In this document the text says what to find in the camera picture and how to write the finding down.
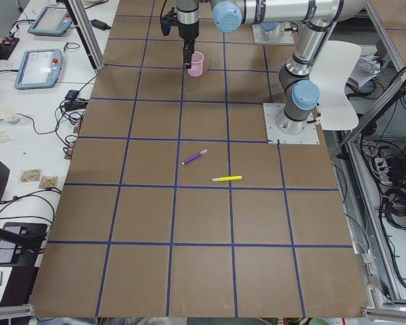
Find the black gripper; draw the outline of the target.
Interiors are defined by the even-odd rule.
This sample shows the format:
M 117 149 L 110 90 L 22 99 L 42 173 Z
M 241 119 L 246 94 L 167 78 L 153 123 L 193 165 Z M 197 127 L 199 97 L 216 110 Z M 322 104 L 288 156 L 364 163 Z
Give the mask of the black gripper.
M 183 67 L 191 68 L 191 59 L 194 54 L 195 39 L 199 36 L 200 21 L 193 24 L 184 24 L 178 22 L 179 36 L 184 40 L 183 42 Z

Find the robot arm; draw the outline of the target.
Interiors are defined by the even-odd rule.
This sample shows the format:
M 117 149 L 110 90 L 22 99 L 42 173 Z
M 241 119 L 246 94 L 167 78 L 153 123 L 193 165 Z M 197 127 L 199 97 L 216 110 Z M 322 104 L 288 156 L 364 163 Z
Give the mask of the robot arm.
M 211 1 L 210 7 L 216 28 L 224 34 L 244 24 L 289 21 L 304 24 L 292 57 L 279 71 L 287 102 L 276 117 L 277 128 L 296 135 L 302 132 L 319 101 L 320 90 L 309 75 L 333 26 L 353 17 L 365 4 L 365 1 Z

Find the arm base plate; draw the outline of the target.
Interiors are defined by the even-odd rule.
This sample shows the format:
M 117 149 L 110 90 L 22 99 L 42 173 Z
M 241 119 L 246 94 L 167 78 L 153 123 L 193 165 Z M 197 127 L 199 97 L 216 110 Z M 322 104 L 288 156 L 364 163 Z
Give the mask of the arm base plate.
M 254 43 L 261 45 L 293 45 L 293 30 L 289 22 L 272 22 L 252 26 Z
M 283 103 L 264 103 L 263 115 L 268 144 L 319 145 L 313 113 L 305 121 L 291 121 L 284 114 Z

